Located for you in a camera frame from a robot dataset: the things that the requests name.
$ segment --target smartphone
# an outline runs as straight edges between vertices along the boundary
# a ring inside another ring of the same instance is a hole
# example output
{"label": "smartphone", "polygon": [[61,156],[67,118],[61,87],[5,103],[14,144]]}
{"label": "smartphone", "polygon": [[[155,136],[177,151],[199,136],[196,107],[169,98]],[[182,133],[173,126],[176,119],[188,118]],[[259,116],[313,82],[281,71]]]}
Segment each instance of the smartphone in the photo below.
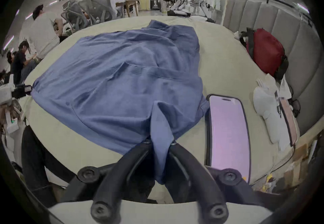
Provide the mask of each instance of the smartphone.
{"label": "smartphone", "polygon": [[237,98],[210,94],[206,114],[207,144],[205,165],[238,170],[249,183],[251,152],[249,129],[243,105]]}

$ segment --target padded wall panel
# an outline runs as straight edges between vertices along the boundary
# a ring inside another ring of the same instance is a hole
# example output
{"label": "padded wall panel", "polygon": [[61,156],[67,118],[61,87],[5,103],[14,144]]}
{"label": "padded wall panel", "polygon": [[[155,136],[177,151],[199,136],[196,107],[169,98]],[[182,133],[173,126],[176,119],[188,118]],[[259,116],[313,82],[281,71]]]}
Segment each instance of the padded wall panel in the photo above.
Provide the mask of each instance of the padded wall panel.
{"label": "padded wall panel", "polygon": [[300,135],[310,129],[324,115],[324,55],[309,85],[298,97],[300,114],[297,117]]}
{"label": "padded wall panel", "polygon": [[270,4],[262,3],[259,8],[254,29],[263,28],[268,32],[272,32],[273,24],[278,13],[278,8]]}
{"label": "padded wall panel", "polygon": [[247,1],[243,11],[242,19],[238,31],[246,31],[247,27],[253,28],[257,14],[260,8],[261,2],[256,3],[253,1]]}
{"label": "padded wall panel", "polygon": [[289,56],[293,48],[299,24],[299,19],[279,9],[271,34],[282,43],[286,56]]}
{"label": "padded wall panel", "polygon": [[296,41],[288,56],[289,67],[286,72],[294,97],[301,95],[313,78],[322,54],[323,47],[318,36],[306,23],[300,23]]}
{"label": "padded wall panel", "polygon": [[231,21],[229,23],[229,30],[237,32],[241,23],[243,11],[245,8],[246,0],[235,0]]}
{"label": "padded wall panel", "polygon": [[235,0],[227,0],[226,11],[223,21],[223,26],[229,28],[229,22],[231,21],[232,11],[234,7]]}

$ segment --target black shirt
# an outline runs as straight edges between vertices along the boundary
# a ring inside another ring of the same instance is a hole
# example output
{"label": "black shirt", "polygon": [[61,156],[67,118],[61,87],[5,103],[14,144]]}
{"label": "black shirt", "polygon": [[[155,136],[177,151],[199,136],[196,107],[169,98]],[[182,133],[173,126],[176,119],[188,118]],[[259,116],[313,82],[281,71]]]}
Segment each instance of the black shirt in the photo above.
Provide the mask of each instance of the black shirt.
{"label": "black shirt", "polygon": [[20,82],[21,71],[24,67],[24,62],[26,61],[25,54],[19,50],[14,57],[12,62],[12,73],[14,74],[14,84],[17,85]]}

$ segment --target black pants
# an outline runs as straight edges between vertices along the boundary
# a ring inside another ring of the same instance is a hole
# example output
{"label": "black pants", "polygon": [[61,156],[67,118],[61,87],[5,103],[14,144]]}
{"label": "black pants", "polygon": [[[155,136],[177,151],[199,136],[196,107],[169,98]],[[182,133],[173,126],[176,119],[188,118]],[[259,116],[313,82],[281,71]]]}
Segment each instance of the black pants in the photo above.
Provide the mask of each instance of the black pants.
{"label": "black pants", "polygon": [[22,171],[28,189],[46,207],[57,203],[45,168],[70,182],[75,174],[62,165],[38,140],[30,126],[24,130],[21,145]]}
{"label": "black pants", "polygon": [[67,35],[59,36],[60,43],[61,43],[63,40],[67,39],[67,37],[68,37]]}

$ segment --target phone screen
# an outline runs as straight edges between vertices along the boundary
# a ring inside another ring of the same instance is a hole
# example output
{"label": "phone screen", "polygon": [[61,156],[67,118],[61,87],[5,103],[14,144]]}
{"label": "phone screen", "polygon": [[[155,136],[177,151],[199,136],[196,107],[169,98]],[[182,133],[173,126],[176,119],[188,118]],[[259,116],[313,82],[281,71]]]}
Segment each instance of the phone screen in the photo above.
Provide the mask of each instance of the phone screen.
{"label": "phone screen", "polygon": [[250,144],[245,113],[236,98],[211,95],[211,167],[233,168],[249,182]]}

